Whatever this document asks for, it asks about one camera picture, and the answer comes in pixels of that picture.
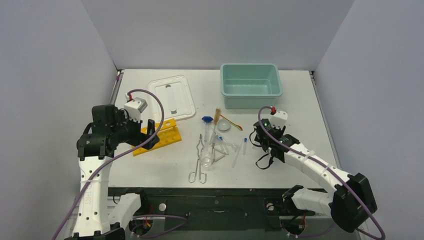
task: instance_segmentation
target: tabletop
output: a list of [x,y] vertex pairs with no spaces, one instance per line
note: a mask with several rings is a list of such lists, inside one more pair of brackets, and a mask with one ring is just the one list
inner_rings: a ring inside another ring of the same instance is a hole
[[[152,150],[137,156],[132,153],[113,162],[109,176],[110,187],[150,187],[150,188],[291,188],[302,185],[306,188],[320,186],[296,168],[276,160],[270,168],[259,169],[255,162],[264,155],[261,148],[253,147],[248,141],[246,154],[240,153],[235,168],[232,162],[235,154],[230,154],[211,167],[202,167],[207,173],[205,184],[196,180],[188,181],[189,172],[196,168],[196,144],[199,134],[204,132],[203,116],[213,116],[216,108],[221,108],[223,116],[242,126],[243,131],[231,127],[222,135],[239,144],[253,131],[258,121],[257,109],[225,109],[221,94],[220,70],[183,70],[183,69],[126,69],[118,90],[115,105],[123,108],[125,93],[132,89],[147,89],[153,80],[183,75],[188,81],[196,113],[193,117],[176,122],[182,141]],[[337,166],[332,145],[321,113],[320,105],[308,71],[279,71],[282,96],[274,106],[287,112],[285,133],[299,139],[315,154]],[[133,97],[154,99],[147,94],[136,92]],[[269,118],[264,110],[262,118]],[[146,127],[147,119],[153,118],[148,106],[141,119]],[[130,149],[128,144],[120,144],[115,154]],[[268,159],[261,164],[266,166]]]

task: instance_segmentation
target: plastic container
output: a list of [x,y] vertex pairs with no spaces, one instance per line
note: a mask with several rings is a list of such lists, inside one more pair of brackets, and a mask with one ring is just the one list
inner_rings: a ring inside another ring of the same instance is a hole
[[225,63],[221,65],[221,93],[226,109],[272,106],[283,94],[274,64]]

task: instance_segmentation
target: purple cable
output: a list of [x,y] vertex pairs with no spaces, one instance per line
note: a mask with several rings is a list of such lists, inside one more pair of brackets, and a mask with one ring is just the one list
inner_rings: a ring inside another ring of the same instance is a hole
[[[184,220],[184,222],[183,223],[180,223],[180,224],[178,224],[178,225],[176,225],[176,226],[174,226],[174,227],[172,227],[172,228],[170,228],[170,229],[168,229],[168,230],[166,230],[164,232],[161,232],[161,233],[158,233],[158,234],[155,234],[155,235],[151,235],[151,236],[141,235],[141,236],[139,236],[142,239],[152,239],[152,238],[156,238],[156,237],[162,236],[164,234],[167,234],[169,232],[174,231],[175,229],[177,229],[179,227],[184,226],[188,222],[188,219],[185,218],[185,217],[182,217],[182,216],[162,215],[162,214],[146,214],[146,215],[134,216],[134,217],[132,217],[132,219],[134,220],[134,219],[138,219],[138,218],[148,218],[148,217],[164,217],[164,218],[170,218],[170,219],[181,219],[181,220]],[[143,224],[140,224],[140,225],[137,225],[137,226],[133,227],[131,229],[131,233],[134,233],[135,234],[135,230],[138,229],[139,227],[141,227],[142,225]]]
[[314,238],[314,237],[319,237],[319,236],[328,234],[331,230],[333,230],[336,227],[336,223],[334,222],[329,228],[327,228],[327,230],[325,230],[323,232],[315,233],[315,234],[305,234],[305,235],[296,235],[296,234],[293,234],[293,233],[287,231],[284,228],[284,225],[282,227],[283,227],[282,229],[284,229],[284,231],[286,231],[287,233],[289,233],[290,236],[292,236],[292,237],[296,237],[297,236],[298,238]]
[[[269,138],[271,138],[274,142],[276,142],[280,146],[282,146],[282,147],[288,149],[289,151],[292,151],[293,153],[298,154],[298,155],[300,155],[302,157],[306,157],[306,154],[304,154],[304,153],[302,153],[300,151],[297,151],[297,150],[295,150],[295,149],[293,149],[293,148],[291,148],[291,147],[289,147],[289,146],[281,143],[280,141],[278,141],[275,137],[273,137],[267,131],[267,129],[264,127],[264,124],[262,124],[262,121],[261,121],[261,112],[264,109],[272,109],[272,107],[270,107],[270,106],[263,106],[263,107],[261,107],[259,109],[259,112],[257,113],[257,119],[259,121],[259,125],[262,128],[262,130],[265,132],[265,134],[268,135]],[[322,163],[320,160],[318,160],[318,159],[316,159],[314,157],[309,156],[308,159],[310,159],[310,160],[314,161],[315,163],[321,165],[323,168],[326,168],[327,167],[324,163]],[[369,218],[375,224],[375,226],[377,227],[377,229],[380,231],[381,237],[376,237],[376,236],[374,236],[374,235],[372,235],[372,234],[370,234],[370,233],[368,233],[368,232],[366,232],[364,230],[358,229],[358,228],[356,230],[358,232],[360,232],[360,233],[362,233],[362,234],[364,234],[364,235],[372,238],[372,239],[375,239],[375,240],[385,240],[386,239],[386,233],[384,232],[382,226],[380,226],[379,222],[377,222],[377,219],[373,216],[373,214],[371,213],[371,211],[368,209],[368,207],[365,205],[365,203],[361,200],[361,198],[356,194],[356,192],[354,192],[353,189],[345,181],[343,181],[342,178],[339,177],[339,175],[337,175],[331,168],[327,168],[327,171],[329,173],[331,173],[353,195],[353,197],[358,201],[358,203],[361,205],[361,207],[368,214]]]
[[144,89],[134,89],[129,91],[127,94],[131,94],[134,92],[142,92],[142,93],[146,93],[149,94],[150,96],[152,96],[157,103],[159,104],[160,107],[160,111],[161,111],[161,119],[160,119],[160,123],[159,126],[157,127],[156,131],[154,131],[154,133],[147,138],[146,141],[140,143],[140,145],[137,145],[136,147],[132,147],[131,149],[124,151],[121,154],[116,155],[115,157],[105,161],[102,165],[100,165],[96,170],[94,170],[94,172],[91,174],[91,176],[88,178],[87,182],[84,184],[84,186],[82,187],[81,191],[79,191],[78,196],[76,197],[75,201],[73,201],[72,206],[70,207],[70,210],[67,212],[66,216],[63,218],[62,222],[60,223],[59,227],[56,229],[56,231],[53,234],[53,237],[51,238],[51,240],[56,240],[56,238],[58,237],[59,233],[61,232],[62,228],[65,226],[66,222],[68,221],[68,219],[70,218],[70,216],[72,215],[72,212],[74,211],[75,207],[77,206],[77,204],[80,202],[81,198],[83,197],[84,193],[86,192],[88,186],[90,185],[90,181],[94,179],[94,177],[104,168],[106,167],[108,164],[112,163],[113,161],[119,159],[120,157],[127,155],[129,153],[134,152],[135,150],[143,147],[144,145],[146,145],[148,142],[150,142],[159,132],[159,130],[162,128],[162,125],[164,124],[164,120],[165,120],[165,111],[164,111],[164,106],[162,105],[161,101],[159,100],[159,98],[157,96],[155,96],[153,93],[144,90]]

